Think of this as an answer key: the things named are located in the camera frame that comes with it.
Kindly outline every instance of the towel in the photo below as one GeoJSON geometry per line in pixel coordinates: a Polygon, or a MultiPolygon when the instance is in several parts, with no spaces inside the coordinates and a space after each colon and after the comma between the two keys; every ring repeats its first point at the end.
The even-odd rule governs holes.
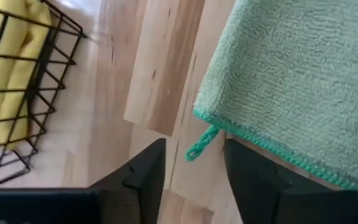
{"type": "Polygon", "coordinates": [[[358,189],[358,1],[237,0],[193,113],[344,189],[358,189]]]}
{"type": "MultiPolygon", "coordinates": [[[[51,24],[48,6],[39,0],[0,0],[0,10],[45,25],[51,24]]],[[[2,19],[3,16],[0,14],[0,27],[2,19]]],[[[38,58],[47,34],[46,27],[10,17],[0,43],[0,54],[38,58]]],[[[0,58],[0,90],[25,89],[34,67],[35,62],[0,58]]],[[[0,93],[0,119],[15,117],[23,96],[24,92],[0,93]]],[[[27,115],[26,102],[20,111],[20,116],[25,115],[27,115]]],[[[0,122],[0,143],[27,136],[27,118],[17,121],[12,136],[8,139],[12,125],[13,121],[0,122]]],[[[14,149],[16,145],[17,142],[12,143],[8,148],[14,149]]]]}

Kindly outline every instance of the black rack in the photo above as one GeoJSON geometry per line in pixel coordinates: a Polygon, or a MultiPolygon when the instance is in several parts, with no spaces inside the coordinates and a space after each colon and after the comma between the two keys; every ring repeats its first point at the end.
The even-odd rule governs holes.
{"type": "Polygon", "coordinates": [[[15,117],[0,119],[0,122],[12,121],[13,125],[8,135],[8,141],[0,144],[0,170],[3,167],[6,167],[11,164],[21,163],[23,165],[23,169],[19,171],[15,171],[6,175],[5,177],[0,179],[0,184],[3,184],[7,181],[20,177],[24,174],[27,174],[31,171],[30,160],[31,158],[36,155],[40,149],[37,147],[40,137],[47,133],[47,129],[45,127],[47,119],[50,114],[56,112],[54,107],[55,100],[60,90],[64,90],[66,88],[64,79],[66,77],[67,72],[71,65],[76,65],[75,61],[73,60],[73,56],[78,48],[80,40],[82,38],[86,38],[86,35],[83,32],[83,28],[76,23],[73,19],[69,18],[65,13],[60,11],[57,7],[53,4],[48,2],[47,0],[40,0],[47,4],[50,10],[51,18],[53,21],[52,26],[47,26],[45,24],[31,21],[27,18],[11,14],[9,12],[1,11],[0,14],[2,15],[2,24],[0,28],[0,43],[2,37],[4,35],[4,31],[9,19],[15,18],[22,21],[27,21],[29,23],[37,24],[38,26],[46,27],[49,29],[48,36],[46,41],[42,47],[41,53],[39,58],[24,58],[12,55],[0,55],[0,58],[9,58],[15,60],[29,60],[35,62],[35,67],[32,72],[32,76],[30,78],[30,82],[26,89],[4,89],[0,90],[0,93],[7,93],[7,92],[23,92],[24,96],[21,99],[21,103],[19,109],[17,110],[17,114],[15,117]],[[57,40],[60,35],[70,35],[74,37],[75,40],[73,41],[73,48],[69,53],[66,53],[57,45],[57,40]],[[58,52],[64,60],[51,60],[51,56],[54,52],[58,52]],[[62,70],[59,74],[56,74],[56,71],[51,71],[48,69],[48,66],[54,65],[61,65],[63,66],[62,70]],[[42,81],[44,78],[48,77],[49,80],[54,81],[54,87],[42,87],[42,81]],[[51,94],[52,98],[50,100],[44,97],[44,93],[46,92],[53,92],[51,94]],[[34,103],[39,100],[42,101],[45,105],[47,105],[47,109],[45,111],[37,112],[34,111],[34,103]],[[27,116],[20,116],[20,111],[23,106],[27,103],[27,116]],[[37,126],[37,131],[35,133],[29,133],[27,137],[22,139],[15,139],[12,140],[11,136],[16,125],[18,119],[28,119],[29,124],[32,126],[37,126]],[[7,146],[14,142],[26,142],[29,148],[27,152],[22,152],[18,149],[15,150],[8,150],[7,146]]]}

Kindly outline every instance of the light wood floor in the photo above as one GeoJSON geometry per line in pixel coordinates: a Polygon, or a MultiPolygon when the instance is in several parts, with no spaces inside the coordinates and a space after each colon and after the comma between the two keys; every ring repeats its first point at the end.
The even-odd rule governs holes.
{"type": "MultiPolygon", "coordinates": [[[[226,133],[194,162],[184,160],[208,127],[191,110],[234,0],[52,2],[90,38],[58,97],[33,171],[3,187],[86,187],[167,138],[160,223],[241,223],[223,161],[226,133]]],[[[61,37],[63,48],[70,43],[61,37]]]]}

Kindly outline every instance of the yellow towel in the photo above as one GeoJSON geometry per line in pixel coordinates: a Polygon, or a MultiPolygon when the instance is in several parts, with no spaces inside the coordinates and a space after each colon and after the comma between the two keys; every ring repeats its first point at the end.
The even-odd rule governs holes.
{"type": "MultiPolygon", "coordinates": [[[[0,0],[0,9],[28,19],[50,25],[50,14],[46,4],[39,0],[0,0]]],[[[15,18],[9,18],[0,43],[0,54],[37,58],[47,36],[48,29],[15,18]]],[[[29,83],[35,62],[0,58],[0,90],[25,89],[29,83]]],[[[23,92],[0,93],[0,119],[15,117],[23,92]]],[[[21,116],[27,114],[27,102],[21,116]]],[[[7,142],[13,121],[0,123],[0,143],[7,142]]],[[[27,136],[27,119],[17,121],[11,141],[27,136]]],[[[14,149],[16,144],[8,145],[14,149]]]]}

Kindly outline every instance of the black plastic object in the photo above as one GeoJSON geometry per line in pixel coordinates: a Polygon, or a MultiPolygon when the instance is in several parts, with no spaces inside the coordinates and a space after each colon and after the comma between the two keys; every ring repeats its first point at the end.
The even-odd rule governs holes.
{"type": "Polygon", "coordinates": [[[224,147],[227,174],[246,224],[358,224],[358,191],[333,191],[235,140],[224,147]]]}
{"type": "Polygon", "coordinates": [[[0,122],[3,121],[12,121],[12,128],[9,133],[9,136],[7,136],[8,141],[0,144],[0,148],[2,148],[2,153],[0,155],[0,168],[4,166],[8,166],[10,164],[20,162],[24,166],[24,168],[18,172],[15,172],[13,174],[9,174],[8,176],[0,179],[0,184],[7,182],[11,179],[14,179],[16,177],[22,176],[31,170],[30,166],[30,160],[32,156],[37,154],[39,152],[39,149],[37,148],[39,137],[44,135],[47,132],[47,129],[45,128],[45,123],[47,122],[48,116],[54,112],[56,112],[54,105],[54,102],[56,100],[56,97],[58,95],[58,92],[60,90],[64,90],[66,86],[64,85],[63,81],[66,77],[66,74],[70,68],[71,65],[75,65],[75,61],[73,60],[73,56],[77,50],[78,44],[80,43],[81,38],[85,38],[85,34],[83,32],[83,28],[76,23],[73,19],[70,19],[66,14],[64,14],[62,11],[57,9],[53,4],[46,0],[42,0],[42,2],[45,2],[49,6],[50,13],[52,16],[52,19],[56,20],[57,23],[53,26],[46,26],[44,24],[41,24],[39,22],[30,21],[24,17],[17,16],[15,14],[11,14],[5,11],[0,10],[0,15],[2,15],[3,20],[0,28],[0,43],[1,39],[3,37],[6,24],[9,19],[20,19],[23,21],[27,21],[29,23],[37,24],[38,26],[47,27],[49,28],[49,33],[47,40],[44,43],[44,46],[42,47],[41,53],[39,58],[22,58],[18,56],[13,55],[0,55],[0,58],[6,58],[6,59],[15,59],[15,60],[30,60],[36,62],[36,65],[34,67],[34,71],[32,72],[32,76],[30,79],[30,83],[26,89],[4,89],[0,90],[0,93],[6,93],[6,92],[24,92],[24,97],[21,100],[20,107],[17,110],[16,116],[7,118],[7,119],[0,119],[0,122]],[[62,49],[60,49],[57,46],[57,39],[60,34],[69,34],[74,37],[76,37],[74,46],[70,53],[64,52],[62,49]],[[64,60],[51,60],[50,56],[53,51],[57,51],[60,53],[60,55],[64,58],[64,60]],[[53,71],[48,70],[48,65],[50,64],[57,64],[64,66],[63,73],[62,74],[56,74],[53,71]],[[53,88],[41,88],[40,83],[43,79],[43,77],[49,76],[52,80],[56,82],[56,87],[53,88]],[[47,100],[42,93],[46,91],[53,91],[53,97],[51,100],[47,100]],[[33,113],[32,112],[32,104],[35,98],[39,98],[47,105],[47,110],[40,112],[40,113],[33,113]],[[21,108],[23,107],[25,101],[27,100],[28,104],[28,115],[27,116],[19,116],[19,112],[21,108]],[[30,136],[27,136],[26,138],[22,139],[11,139],[12,130],[14,129],[14,126],[16,125],[16,121],[18,119],[28,119],[31,123],[36,124],[39,128],[39,132],[32,134],[30,136]],[[21,152],[17,150],[8,151],[7,145],[11,144],[13,142],[17,141],[24,141],[27,142],[30,147],[31,151],[27,154],[21,154],[21,152]],[[14,154],[15,159],[4,159],[8,155],[14,154]]]}
{"type": "Polygon", "coordinates": [[[88,189],[0,189],[0,222],[156,224],[165,139],[88,189]]]}

